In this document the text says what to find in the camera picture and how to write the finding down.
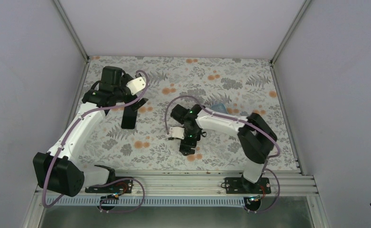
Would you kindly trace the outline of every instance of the black mounting plate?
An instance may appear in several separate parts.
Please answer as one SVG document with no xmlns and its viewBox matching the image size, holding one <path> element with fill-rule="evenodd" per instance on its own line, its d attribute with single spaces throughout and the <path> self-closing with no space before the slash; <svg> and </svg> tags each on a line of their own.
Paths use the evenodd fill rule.
<svg viewBox="0 0 371 228">
<path fill-rule="evenodd" d="M 118 179 L 122 179 L 122 178 L 131 178 L 131 177 L 116 177 L 115 180 L 118 180 Z M 126 183 L 126 185 L 128 186 L 127 190 L 125 191 L 125 193 L 131 193 L 131 190 L 132 190 L 132 180 L 123 180 L 123 181 L 120 181 L 119 183 L 121 182 L 124 182 Z M 85 188 L 85 192 L 86 193 L 116 193 L 116 192 L 121 192 L 123 190 L 123 186 L 122 185 L 117 185 L 118 183 L 115 183 L 115 184 L 112 184 L 112 185 L 109 185 L 109 186 L 106 186 L 106 187 L 88 187 L 88 188 Z"/>
<path fill-rule="evenodd" d="M 226 194 L 262 194 L 261 188 L 256 188 L 252 192 L 248 192 L 244 189 L 242 183 L 241 183 L 241 177 L 226 177 L 224 179 L 223 185 L 228 184 L 229 186 L 226 187 Z M 258 180 L 256 183 L 257 185 L 261 185 L 265 189 L 266 194 L 271 193 L 271 186 L 267 187 L 267 184 L 269 184 L 269 179 L 262 177 Z"/>
</svg>

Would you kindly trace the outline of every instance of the floral tablecloth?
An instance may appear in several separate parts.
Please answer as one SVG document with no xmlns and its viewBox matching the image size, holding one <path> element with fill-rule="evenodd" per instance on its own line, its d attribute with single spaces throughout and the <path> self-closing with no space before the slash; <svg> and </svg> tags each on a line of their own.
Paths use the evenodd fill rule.
<svg viewBox="0 0 371 228">
<path fill-rule="evenodd" d="M 279 157 L 270 159 L 268 167 L 278 171 L 297 169 L 267 60 L 93 56 L 82 95 L 100 80 L 105 66 L 121 67 L 131 76 L 138 69 L 145 70 L 151 80 L 145 93 L 149 101 L 139 109 L 134 130 L 120 128 L 122 110 L 109 112 L 79 157 L 84 167 L 103 164 L 119 170 L 244 170 L 247 158 L 234 137 L 207 131 L 195 155 L 189 156 L 178 151 L 180 141 L 166 140 L 165 107 L 179 95 L 193 95 L 208 107 L 223 103 L 233 115 L 262 115 L 282 149 Z M 176 104 L 191 108 L 195 103 L 185 99 Z M 179 126 L 168 118 L 169 126 Z"/>
</svg>

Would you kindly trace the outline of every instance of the metal grate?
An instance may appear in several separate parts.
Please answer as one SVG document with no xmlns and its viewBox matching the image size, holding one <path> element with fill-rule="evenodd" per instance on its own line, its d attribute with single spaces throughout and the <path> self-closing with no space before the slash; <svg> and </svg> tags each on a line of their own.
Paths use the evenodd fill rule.
<svg viewBox="0 0 371 228">
<path fill-rule="evenodd" d="M 51 203 L 57 196 L 49 196 L 47 203 Z M 118 200 L 108 200 L 103 205 L 109 206 L 137 206 L 142 197 L 122 196 Z M 97 206 L 100 196 L 62 197 L 58 206 Z M 242 207 L 243 197 L 145 197 L 142 206 L 146 207 Z"/>
</svg>

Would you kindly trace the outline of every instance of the blue object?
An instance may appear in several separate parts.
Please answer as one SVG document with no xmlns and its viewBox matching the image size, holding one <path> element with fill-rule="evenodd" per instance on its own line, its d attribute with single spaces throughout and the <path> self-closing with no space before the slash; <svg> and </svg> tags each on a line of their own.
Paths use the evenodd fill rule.
<svg viewBox="0 0 371 228">
<path fill-rule="evenodd" d="M 211 109 L 214 110 L 215 112 L 228 114 L 227 110 L 226 110 L 226 107 L 222 103 L 212 105 Z"/>
</svg>

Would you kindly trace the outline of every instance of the floral pattern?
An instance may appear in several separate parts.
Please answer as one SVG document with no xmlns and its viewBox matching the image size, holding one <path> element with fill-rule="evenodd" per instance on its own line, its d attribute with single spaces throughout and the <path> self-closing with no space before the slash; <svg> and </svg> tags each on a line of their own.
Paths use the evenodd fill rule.
<svg viewBox="0 0 371 228">
<path fill-rule="evenodd" d="M 193 95 L 206 106 L 223 103 L 229 114 L 259 113 L 278 136 L 281 154 L 269 160 L 272 170 L 297 170 L 267 60 L 179 57 L 92 57 L 82 96 L 100 80 L 105 66 L 123 68 L 134 76 L 138 69 L 150 76 L 133 130 L 121 129 L 123 109 L 113 109 L 96 126 L 79 161 L 119 170 L 242 171 L 246 157 L 237 138 L 214 131 L 198 142 L 194 155 L 183 156 L 180 141 L 168 141 L 164 128 L 167 104 L 179 95 Z M 192 107 L 191 99 L 176 101 Z M 169 126 L 179 126 L 168 116 Z"/>
</svg>

